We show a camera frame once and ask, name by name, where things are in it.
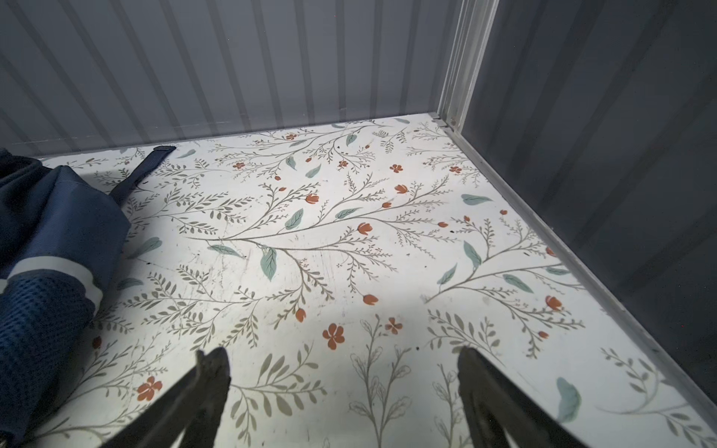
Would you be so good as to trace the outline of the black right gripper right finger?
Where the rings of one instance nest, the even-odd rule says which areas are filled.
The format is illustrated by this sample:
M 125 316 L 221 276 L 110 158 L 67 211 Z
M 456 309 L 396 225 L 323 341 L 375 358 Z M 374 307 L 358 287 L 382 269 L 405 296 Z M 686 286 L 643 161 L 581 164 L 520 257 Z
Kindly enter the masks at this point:
M 584 444 L 472 347 L 459 351 L 459 395 L 475 447 Z

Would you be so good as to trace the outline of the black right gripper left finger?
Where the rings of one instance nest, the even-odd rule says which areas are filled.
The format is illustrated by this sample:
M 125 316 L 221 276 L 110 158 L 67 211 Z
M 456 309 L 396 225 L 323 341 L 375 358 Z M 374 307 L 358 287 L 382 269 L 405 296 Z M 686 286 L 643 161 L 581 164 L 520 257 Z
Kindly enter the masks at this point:
M 231 384 L 223 347 L 195 353 L 195 366 L 106 447 L 213 447 Z

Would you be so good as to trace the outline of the navy blue student backpack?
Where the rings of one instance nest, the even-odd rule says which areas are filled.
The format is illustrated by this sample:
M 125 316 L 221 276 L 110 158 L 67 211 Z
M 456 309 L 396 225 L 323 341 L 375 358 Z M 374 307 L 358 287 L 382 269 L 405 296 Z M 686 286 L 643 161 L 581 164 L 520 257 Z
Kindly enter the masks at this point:
M 155 147 L 108 193 L 1 151 L 2 446 L 22 442 L 103 300 L 130 230 L 122 205 L 173 151 Z

